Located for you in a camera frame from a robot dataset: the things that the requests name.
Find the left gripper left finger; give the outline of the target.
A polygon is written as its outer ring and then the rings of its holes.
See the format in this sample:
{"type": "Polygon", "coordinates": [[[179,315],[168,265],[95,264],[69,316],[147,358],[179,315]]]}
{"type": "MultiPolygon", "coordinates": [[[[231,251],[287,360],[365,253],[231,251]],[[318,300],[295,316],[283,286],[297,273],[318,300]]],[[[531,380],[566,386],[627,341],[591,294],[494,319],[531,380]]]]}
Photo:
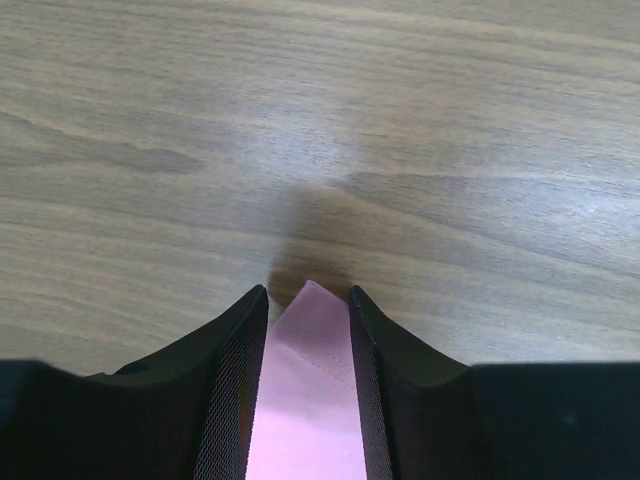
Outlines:
{"type": "Polygon", "coordinates": [[[112,374],[1,364],[5,479],[242,479],[268,323],[262,286],[112,374]]]}

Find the pink t shirt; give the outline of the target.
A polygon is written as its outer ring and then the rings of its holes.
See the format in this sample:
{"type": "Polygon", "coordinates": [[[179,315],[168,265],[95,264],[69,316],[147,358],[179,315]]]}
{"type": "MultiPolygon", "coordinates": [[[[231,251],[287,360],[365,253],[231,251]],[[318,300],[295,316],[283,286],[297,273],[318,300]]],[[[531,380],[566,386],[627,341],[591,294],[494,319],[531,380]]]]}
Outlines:
{"type": "Polygon", "coordinates": [[[366,476],[348,306],[316,282],[267,333],[246,476],[366,476]]]}

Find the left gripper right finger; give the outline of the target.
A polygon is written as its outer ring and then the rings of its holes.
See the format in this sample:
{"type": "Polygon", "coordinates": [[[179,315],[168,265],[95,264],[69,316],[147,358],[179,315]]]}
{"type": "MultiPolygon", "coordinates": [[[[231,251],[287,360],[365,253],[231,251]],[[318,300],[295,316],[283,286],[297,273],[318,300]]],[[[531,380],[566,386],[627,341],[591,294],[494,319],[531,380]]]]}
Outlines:
{"type": "Polygon", "coordinates": [[[635,362],[465,365],[359,287],[350,334],[371,479],[635,479],[635,362]]]}

